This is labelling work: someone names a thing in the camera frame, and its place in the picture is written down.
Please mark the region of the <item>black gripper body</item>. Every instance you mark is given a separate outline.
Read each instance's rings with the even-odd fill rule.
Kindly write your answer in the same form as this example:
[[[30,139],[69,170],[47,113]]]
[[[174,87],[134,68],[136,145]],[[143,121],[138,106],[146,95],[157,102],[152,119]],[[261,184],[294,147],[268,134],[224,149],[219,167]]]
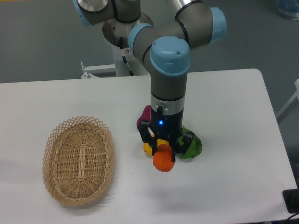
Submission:
[[[158,116],[151,108],[150,129],[154,138],[166,140],[172,149],[177,149],[178,139],[182,136],[183,110],[173,115]]]

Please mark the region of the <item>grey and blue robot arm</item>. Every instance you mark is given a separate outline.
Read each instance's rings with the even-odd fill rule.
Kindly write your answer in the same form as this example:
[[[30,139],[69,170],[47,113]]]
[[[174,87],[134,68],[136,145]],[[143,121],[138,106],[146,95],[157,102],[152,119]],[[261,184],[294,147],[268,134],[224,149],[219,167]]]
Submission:
[[[138,0],[76,0],[73,4],[86,25],[117,21],[129,27],[126,37],[115,30],[114,42],[128,47],[151,77],[150,120],[143,119],[137,126],[142,141],[152,148],[153,156],[159,139],[169,143],[172,161],[177,154],[185,154],[195,138],[182,128],[190,50],[225,36],[224,13],[201,0],[170,0],[175,21],[157,29],[141,22]]]

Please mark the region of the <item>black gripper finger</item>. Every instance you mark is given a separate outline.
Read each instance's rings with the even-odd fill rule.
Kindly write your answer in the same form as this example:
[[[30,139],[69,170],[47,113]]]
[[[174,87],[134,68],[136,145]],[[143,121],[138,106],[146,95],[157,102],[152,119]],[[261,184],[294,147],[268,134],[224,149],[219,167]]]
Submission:
[[[176,154],[185,154],[187,152],[190,145],[192,144],[194,137],[195,134],[192,131],[188,131],[188,132],[182,131],[182,135],[171,144],[172,162],[175,162]]]
[[[157,134],[154,134],[152,137],[150,134],[150,130],[152,130],[151,123],[149,121],[142,120],[138,126],[138,130],[141,136],[141,139],[144,143],[148,143],[148,145],[152,148],[152,155],[154,156],[157,151]]]

